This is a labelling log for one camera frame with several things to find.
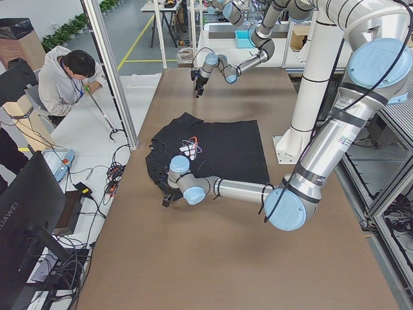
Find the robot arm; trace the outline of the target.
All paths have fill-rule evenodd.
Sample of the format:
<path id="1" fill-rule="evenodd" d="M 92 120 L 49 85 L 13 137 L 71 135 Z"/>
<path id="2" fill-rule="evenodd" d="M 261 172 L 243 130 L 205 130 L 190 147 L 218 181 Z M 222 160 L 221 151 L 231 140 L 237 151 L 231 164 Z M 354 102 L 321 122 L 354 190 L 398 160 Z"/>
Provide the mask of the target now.
<path id="1" fill-rule="evenodd" d="M 224 82 L 234 84 L 247 71 L 270 61 L 277 49 L 273 29 L 283 13 L 288 13 L 292 21 L 302 22 L 309 19 L 314 10 L 309 1 L 271 1 L 261 20 L 241 29 L 245 17 L 241 1 L 212 1 L 211 5 L 220 9 L 232 24 L 234 38 L 217 48 L 203 45 L 197 49 L 194 55 L 197 64 L 190 72 L 196 98 L 203 95 L 214 71 L 223 76 Z"/>
<path id="2" fill-rule="evenodd" d="M 233 83 L 248 69 L 268 61 L 276 49 L 272 29 L 283 12 L 293 21 L 316 19 L 290 127 L 274 142 L 278 162 L 291 163 L 294 170 L 272 188 L 217 176 L 197 178 L 189 159 L 177 155 L 159 182 L 168 200 L 184 198 L 195 205 L 214 194 L 260 202 L 267 222 L 284 231 L 296 230 L 316 212 L 328 177 L 368 119 L 387 105 L 406 100 L 412 11 L 402 1 L 272 1 L 250 33 L 257 54 L 238 66 L 230 65 L 225 56 L 207 55 L 202 67 L 191 73 L 197 95 L 203 93 L 215 68 Z M 313 132 L 342 41 L 350 45 L 352 54 L 329 117 Z"/>

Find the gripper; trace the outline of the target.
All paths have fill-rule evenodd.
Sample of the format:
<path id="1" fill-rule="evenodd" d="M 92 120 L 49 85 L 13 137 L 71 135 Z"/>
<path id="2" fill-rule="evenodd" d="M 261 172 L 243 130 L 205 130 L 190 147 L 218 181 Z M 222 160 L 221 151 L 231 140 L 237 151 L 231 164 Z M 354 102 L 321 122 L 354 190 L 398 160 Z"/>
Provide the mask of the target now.
<path id="1" fill-rule="evenodd" d="M 208 73 L 203 68 L 193 68 L 190 72 L 191 80 L 196 83 L 194 90 L 196 90 L 196 98 L 203 94 L 204 86 L 208 82 Z"/>
<path id="2" fill-rule="evenodd" d="M 169 207 L 170 202 L 175 202 L 181 199 L 181 191 L 178 188 L 169 186 L 166 176 L 160 177 L 157 185 L 163 193 L 162 206 Z"/>

